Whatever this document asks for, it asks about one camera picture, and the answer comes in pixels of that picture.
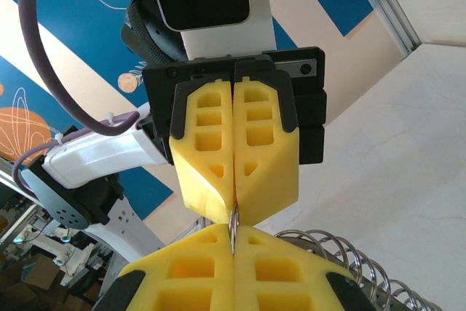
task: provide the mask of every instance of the cable tie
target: cable tie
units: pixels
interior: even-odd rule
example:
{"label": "cable tie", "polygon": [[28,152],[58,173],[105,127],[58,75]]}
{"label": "cable tie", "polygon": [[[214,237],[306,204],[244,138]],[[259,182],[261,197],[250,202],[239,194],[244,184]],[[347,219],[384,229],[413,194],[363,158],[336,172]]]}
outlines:
{"label": "cable tie", "polygon": [[112,113],[112,112],[108,112],[107,113],[107,120],[108,120],[108,123],[110,124],[110,126],[115,126],[115,123],[114,123],[114,117],[115,115]]}
{"label": "cable tie", "polygon": [[55,136],[53,137],[55,140],[58,141],[58,144],[60,146],[63,146],[63,142],[61,141],[61,139],[63,138],[63,134],[62,133],[56,133]]}

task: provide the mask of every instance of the cardboard box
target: cardboard box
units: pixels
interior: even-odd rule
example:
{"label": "cardboard box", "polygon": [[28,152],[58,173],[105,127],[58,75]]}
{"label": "cardboard box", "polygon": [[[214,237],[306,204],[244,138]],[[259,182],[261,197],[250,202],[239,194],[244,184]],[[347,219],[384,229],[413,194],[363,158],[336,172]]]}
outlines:
{"label": "cardboard box", "polygon": [[21,281],[48,290],[59,271],[51,258],[41,255],[34,263],[23,267]]}
{"label": "cardboard box", "polygon": [[17,283],[0,293],[0,305],[2,311],[16,310],[24,304],[28,304],[38,299],[34,293],[24,283]]}
{"label": "cardboard box", "polygon": [[63,304],[58,304],[57,306],[55,306],[53,308],[52,311],[73,311],[73,310],[70,310],[69,308],[67,308],[65,305]]}
{"label": "cardboard box", "polygon": [[92,309],[91,305],[73,295],[68,295],[63,305],[66,306],[69,311],[90,311]]}
{"label": "cardboard box", "polygon": [[12,280],[10,277],[4,275],[3,273],[0,273],[0,291],[3,291],[11,286],[16,284],[14,280]]}
{"label": "cardboard box", "polygon": [[42,288],[38,288],[35,286],[30,286],[30,288],[37,292],[40,293],[43,297],[54,301],[54,302],[64,302],[66,300],[66,297],[68,296],[69,293],[69,288],[64,287],[60,284],[61,280],[63,279],[63,276],[65,273],[63,271],[60,271],[57,274],[57,277],[52,282],[52,285],[48,290],[44,290]]}
{"label": "cardboard box", "polygon": [[15,283],[24,282],[47,290],[59,271],[60,268],[53,263],[51,258],[37,254],[30,259],[14,264],[6,269],[2,275],[7,276]]}
{"label": "cardboard box", "polygon": [[40,298],[35,298],[17,307],[15,311],[50,311],[53,307],[53,304],[49,304],[47,301]]}
{"label": "cardboard box", "polygon": [[84,293],[84,296],[87,297],[89,300],[96,302],[99,299],[99,293],[100,284],[94,283],[92,284],[92,287],[90,287],[89,290],[86,293]]}

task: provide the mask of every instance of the metal coil spring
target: metal coil spring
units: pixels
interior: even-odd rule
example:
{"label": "metal coil spring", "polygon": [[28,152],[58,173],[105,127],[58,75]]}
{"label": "metal coil spring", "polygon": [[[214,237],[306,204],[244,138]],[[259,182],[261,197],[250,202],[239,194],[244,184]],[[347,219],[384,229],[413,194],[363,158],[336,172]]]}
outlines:
{"label": "metal coil spring", "polygon": [[[442,311],[439,306],[423,299],[405,283],[389,279],[380,264],[368,258],[367,255],[356,249],[353,244],[344,238],[336,237],[320,229],[311,229],[305,232],[289,229],[279,232],[275,236],[349,270],[378,310]],[[324,245],[327,246],[330,242],[336,245],[336,253],[329,253],[324,248]],[[378,276],[382,278],[380,283],[378,283]]]}

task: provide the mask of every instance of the black rubber cover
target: black rubber cover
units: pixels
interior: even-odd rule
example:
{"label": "black rubber cover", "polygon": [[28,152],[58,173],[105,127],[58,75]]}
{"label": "black rubber cover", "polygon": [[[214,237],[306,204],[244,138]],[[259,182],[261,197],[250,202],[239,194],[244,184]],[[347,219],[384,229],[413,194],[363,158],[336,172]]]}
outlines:
{"label": "black rubber cover", "polygon": [[126,311],[146,273],[135,270],[118,277],[92,311]]}
{"label": "black rubber cover", "polygon": [[[170,128],[170,134],[176,140],[180,140],[184,137],[188,96],[190,96],[194,91],[201,88],[205,84],[214,82],[217,79],[222,79],[222,75],[215,74],[212,76],[205,76],[204,78],[191,80],[189,82],[182,82],[176,85],[172,123]],[[224,74],[222,80],[229,81],[229,75]]]}
{"label": "black rubber cover", "polygon": [[363,290],[359,288],[354,280],[335,272],[329,272],[327,280],[341,302],[344,311],[376,311],[376,308],[366,298]]}
{"label": "black rubber cover", "polygon": [[90,224],[107,224],[108,212],[117,200],[124,197],[118,175],[104,176],[76,189],[67,189],[44,170],[44,158],[42,154],[34,158],[27,170],[54,192],[36,193],[51,217],[72,229],[86,229]]}
{"label": "black rubber cover", "polygon": [[241,82],[244,76],[249,76],[250,80],[257,80],[276,89],[282,128],[286,133],[292,133],[298,127],[298,117],[289,74],[275,70],[273,61],[264,56],[263,58],[238,60],[234,69],[234,82]]}
{"label": "black rubber cover", "polygon": [[181,34],[164,24],[157,0],[131,0],[121,36],[148,64],[188,60]]}

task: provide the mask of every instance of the screw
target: screw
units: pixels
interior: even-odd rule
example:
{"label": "screw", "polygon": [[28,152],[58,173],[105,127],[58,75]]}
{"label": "screw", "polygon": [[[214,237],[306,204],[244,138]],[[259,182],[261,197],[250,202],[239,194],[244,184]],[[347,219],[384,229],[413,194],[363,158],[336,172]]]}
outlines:
{"label": "screw", "polygon": [[176,70],[176,68],[170,67],[167,70],[167,76],[171,79],[176,78],[178,76],[178,71]]}
{"label": "screw", "polygon": [[304,65],[301,66],[300,71],[301,71],[301,73],[302,73],[303,75],[306,76],[307,74],[311,73],[312,67],[311,67],[310,64],[305,63]]}

